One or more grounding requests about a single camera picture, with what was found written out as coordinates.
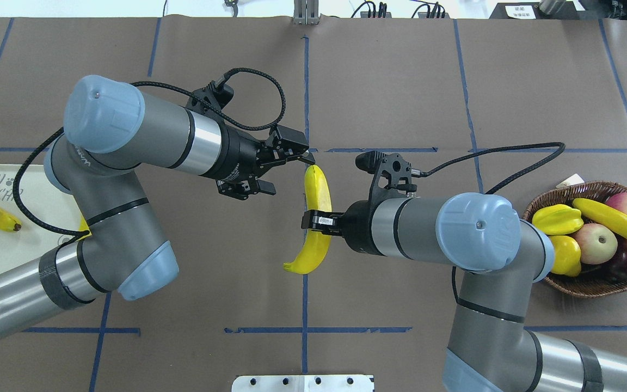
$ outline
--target black tape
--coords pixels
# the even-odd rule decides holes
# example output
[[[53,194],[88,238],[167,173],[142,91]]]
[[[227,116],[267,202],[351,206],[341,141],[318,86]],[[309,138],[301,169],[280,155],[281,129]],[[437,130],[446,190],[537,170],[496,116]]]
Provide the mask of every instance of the black tape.
[[[110,292],[110,290],[105,290],[98,282],[95,281],[94,277],[91,276],[89,272],[89,268],[87,266],[87,261],[84,260],[84,240],[79,241],[79,245],[77,245],[77,261],[79,261],[79,268],[82,270],[84,277],[89,282],[91,287],[95,288],[97,291],[102,293]]]
[[[187,143],[185,144],[185,149],[181,154],[181,158],[179,158],[176,163],[168,166],[168,169],[175,169],[176,167],[181,166],[181,164],[185,161],[185,158],[187,158],[187,155],[190,154],[190,150],[192,149],[192,142],[195,140],[195,119],[193,118],[192,114],[190,114],[190,111],[188,109],[185,109],[185,112],[187,113],[187,119],[190,122],[190,131],[187,136]]]
[[[477,303],[466,301],[463,298],[459,298],[456,303],[464,308],[475,310],[478,313],[483,313],[483,315],[497,317],[499,319],[507,320],[508,322],[524,323],[526,320],[523,316],[512,315],[510,313],[500,312],[499,310],[486,308],[485,306],[478,305]]]
[[[50,250],[40,258],[38,275],[40,276],[40,285],[45,290],[47,297],[64,310],[79,308],[94,301],[80,300],[73,295],[69,287],[62,283],[62,278],[59,277],[59,271],[57,271],[57,248]]]
[[[601,364],[597,355],[594,354],[588,345],[573,342],[572,340],[568,340],[568,342],[575,346],[582,360],[582,369],[585,371],[582,381],[582,392],[603,392],[604,379],[601,376]]]
[[[403,211],[405,205],[411,200],[412,198],[408,198],[406,201],[401,203],[401,205],[398,207],[398,210],[396,210],[396,216],[394,217],[394,240],[396,241],[396,248],[398,248],[398,251],[401,253],[401,255],[403,255],[406,259],[412,260],[413,258],[405,253],[403,247],[401,246],[401,240],[398,239],[398,219],[401,217],[401,211]]]
[[[147,204],[147,203],[149,203],[149,199],[147,198],[141,198],[135,201],[130,201],[129,203],[125,203],[121,206],[117,206],[114,209],[109,209],[108,211],[105,211],[104,213],[99,213],[97,216],[87,219],[87,225],[93,226],[96,223],[99,223],[100,221],[104,219],[110,218],[111,216],[118,215],[119,213],[123,213],[127,210],[133,209],[135,207],[138,207],[138,206],[141,206],[142,204]]]
[[[531,335],[533,344],[536,346],[536,372],[533,373],[532,384],[529,385],[529,389],[526,390],[526,392],[533,392],[538,386],[538,382],[540,382],[540,376],[543,374],[543,349],[540,347],[540,342],[536,334],[530,330],[527,330],[527,333]]]

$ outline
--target yellow lemon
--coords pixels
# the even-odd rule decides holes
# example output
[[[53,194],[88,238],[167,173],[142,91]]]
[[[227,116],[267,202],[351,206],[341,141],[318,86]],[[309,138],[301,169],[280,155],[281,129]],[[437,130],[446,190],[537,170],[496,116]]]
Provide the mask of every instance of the yellow lemon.
[[[555,263],[550,270],[552,273],[567,276],[577,276],[582,271],[580,256],[582,250],[574,238],[569,236],[549,236],[555,249]]]

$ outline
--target purple fruit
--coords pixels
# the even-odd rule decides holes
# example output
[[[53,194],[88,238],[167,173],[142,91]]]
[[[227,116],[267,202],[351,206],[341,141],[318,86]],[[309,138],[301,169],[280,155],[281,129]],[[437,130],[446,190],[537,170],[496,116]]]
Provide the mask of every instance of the purple fruit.
[[[602,265],[604,279],[610,283],[627,280],[627,240],[620,238],[616,254]]]

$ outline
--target metal bracket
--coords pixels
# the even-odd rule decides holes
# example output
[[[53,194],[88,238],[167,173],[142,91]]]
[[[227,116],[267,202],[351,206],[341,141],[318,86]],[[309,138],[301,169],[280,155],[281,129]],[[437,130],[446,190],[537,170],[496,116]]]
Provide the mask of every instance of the metal bracket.
[[[318,0],[294,0],[295,25],[317,25],[320,21]]]
[[[373,392],[370,375],[241,376],[231,392]]]

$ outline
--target fruit basket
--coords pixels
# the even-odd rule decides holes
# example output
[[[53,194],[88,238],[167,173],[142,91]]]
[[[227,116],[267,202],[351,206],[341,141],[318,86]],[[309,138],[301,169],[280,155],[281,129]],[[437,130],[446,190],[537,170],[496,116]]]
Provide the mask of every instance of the fruit basket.
[[[604,203],[613,194],[622,192],[627,192],[627,187],[608,181],[592,181],[553,189],[553,191],[540,194],[533,199],[524,211],[522,218],[530,222],[533,214],[539,209],[554,204],[571,205],[575,198],[587,198]],[[582,218],[585,223],[591,222],[584,216]],[[597,267],[583,265],[582,273],[576,278],[549,273],[544,281],[560,292],[579,298],[598,298],[613,293],[627,292],[627,280],[620,283],[609,283],[601,275],[595,273]]]

